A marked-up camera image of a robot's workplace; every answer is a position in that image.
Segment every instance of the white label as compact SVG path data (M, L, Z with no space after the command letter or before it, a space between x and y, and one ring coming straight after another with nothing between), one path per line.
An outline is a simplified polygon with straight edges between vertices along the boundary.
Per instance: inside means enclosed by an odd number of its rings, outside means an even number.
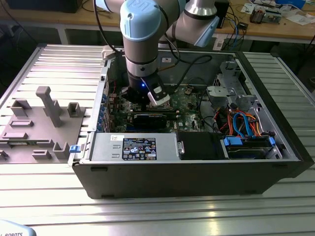
M162 58L162 62L164 62L164 63L171 63L172 62L172 58Z
M124 135L111 135L110 141L122 141L124 137Z

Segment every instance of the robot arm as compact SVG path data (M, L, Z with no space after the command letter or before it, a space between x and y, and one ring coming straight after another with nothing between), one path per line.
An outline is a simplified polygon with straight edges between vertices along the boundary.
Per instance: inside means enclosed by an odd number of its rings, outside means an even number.
M205 47L219 23L214 0L190 0L179 19L168 29L167 36L172 40Z
M159 39L167 32L173 39L206 46L219 22L214 0L188 4L186 0L95 1L107 11L120 13L129 88L143 98L137 102L145 103L148 97L155 106L170 99L158 76Z

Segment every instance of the light blue robot joint cap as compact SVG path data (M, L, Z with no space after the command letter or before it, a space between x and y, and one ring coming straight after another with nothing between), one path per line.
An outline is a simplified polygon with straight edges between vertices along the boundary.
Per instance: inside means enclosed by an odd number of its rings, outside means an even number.
M161 24L161 12L153 0L127 0L120 9L124 37L140 42L154 35Z

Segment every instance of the gray fixture block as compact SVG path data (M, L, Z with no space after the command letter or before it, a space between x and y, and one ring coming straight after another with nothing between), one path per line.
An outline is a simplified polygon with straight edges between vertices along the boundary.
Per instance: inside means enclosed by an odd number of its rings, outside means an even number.
M68 159L59 159L53 152L56 142L63 148L64 143L69 146L77 144L77 139L82 125L83 116L79 118L71 118L68 114L67 107L61 107L62 112L60 119L63 125L56 128L50 118L46 116L42 107L33 107L25 110L28 119L32 120L34 126L31 127L12 127L10 123L17 120L15 115L5 126L2 135L5 133L27 133L28 138L3 139L0 137L0 149L3 149L8 155L6 163L66 163ZM51 159L34 159L32 157L33 150L48 150Z
M51 159L51 155L48 150L33 150L32 156L37 160Z
M67 142L64 144L63 149L60 148L58 143L55 143L53 152L58 159L68 159L70 156L69 148L70 147Z
M49 115L51 122L55 127L60 127L62 121L58 115L59 110L55 107L53 100L50 97L50 87L39 86L36 90L36 96L39 97L46 108L46 113Z
M2 158L3 160L7 160L8 156L9 155L5 151L0 150L0 158Z
M52 148L55 143L54 143L54 141L52 139L50 139L50 140L38 141L38 142L36 142L36 144L40 148Z
M11 127L32 127L34 125L31 120L13 120L10 122Z
M70 117L81 117L83 115L80 105L77 102L69 102L67 110Z
M27 100L17 99L11 106L11 110L17 119L25 119L28 117L25 112L26 109L32 109Z
M4 139L27 139L27 133L4 133L2 135Z

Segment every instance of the blue latch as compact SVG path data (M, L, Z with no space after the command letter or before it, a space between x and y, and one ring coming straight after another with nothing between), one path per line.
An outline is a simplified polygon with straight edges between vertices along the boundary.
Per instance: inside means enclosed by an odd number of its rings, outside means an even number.
M269 137L269 142L270 142L271 146L276 145L276 141L273 137Z
M81 152L81 146L80 145L71 145L69 152L70 153L80 153Z
M224 145L225 146L230 146L230 145L243 145L243 142L241 138L239 137L226 137L223 139Z

